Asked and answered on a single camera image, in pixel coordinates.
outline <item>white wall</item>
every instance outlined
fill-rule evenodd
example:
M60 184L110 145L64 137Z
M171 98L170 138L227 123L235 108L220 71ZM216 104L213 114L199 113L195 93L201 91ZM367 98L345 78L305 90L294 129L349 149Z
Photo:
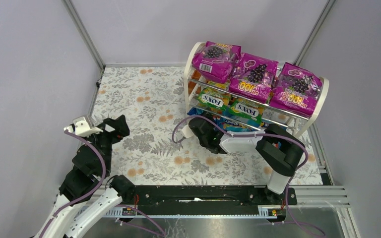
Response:
M99 68L61 0L0 1L0 238L37 233L78 142Z
M294 61L326 0L73 0L106 64L185 63L199 41Z
M381 1L338 1L303 66L327 77L317 119L363 238L381 237Z

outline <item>gray floor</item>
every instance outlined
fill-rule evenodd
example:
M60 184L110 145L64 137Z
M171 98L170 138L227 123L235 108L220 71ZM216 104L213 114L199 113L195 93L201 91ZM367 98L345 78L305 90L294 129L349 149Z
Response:
M293 208L292 212L298 221L311 223L323 229L327 238L344 237L338 216L332 208L303 208L302 210ZM159 232L152 223L145 219L135 219L131 222ZM296 225L259 226L259 224L269 222L258 219L157 219L156 222L166 230L168 238L312 237ZM121 227L118 223L114 222L114 219L108 218L101 219L84 236L84 238L129 237L154 238L156 236L137 228Z

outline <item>black wire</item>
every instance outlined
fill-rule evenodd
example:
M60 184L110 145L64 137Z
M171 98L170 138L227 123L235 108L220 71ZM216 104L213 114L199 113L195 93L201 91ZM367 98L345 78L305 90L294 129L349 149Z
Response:
M109 180L107 180L107 182L106 182L106 186L104 186L104 189L107 189L107 184L109 184L110 180L112 180L115 176L116 176L116 175L111 176L111 177L109 178Z

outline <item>purple snack bag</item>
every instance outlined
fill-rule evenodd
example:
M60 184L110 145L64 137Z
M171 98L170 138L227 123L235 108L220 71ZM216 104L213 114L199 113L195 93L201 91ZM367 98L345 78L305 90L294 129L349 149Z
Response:
M266 103L272 91L278 62L242 53L229 90Z
M207 80L226 83L234 63L240 59L240 46L207 41L192 59L192 66Z
M313 73L285 63L272 90L270 106L310 117L318 102L322 82Z

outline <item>floral pattern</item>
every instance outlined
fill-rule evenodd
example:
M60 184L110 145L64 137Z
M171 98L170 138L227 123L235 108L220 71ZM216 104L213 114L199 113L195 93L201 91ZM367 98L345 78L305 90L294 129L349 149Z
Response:
M184 67L108 67L94 105L92 119L126 116L130 136L113 145L112 174L124 174L136 185L265 185L271 167L259 155L215 155L197 137L172 142L172 131L186 117ZM283 115L265 116L285 121ZM307 132L299 138L309 161L292 184L322 184Z

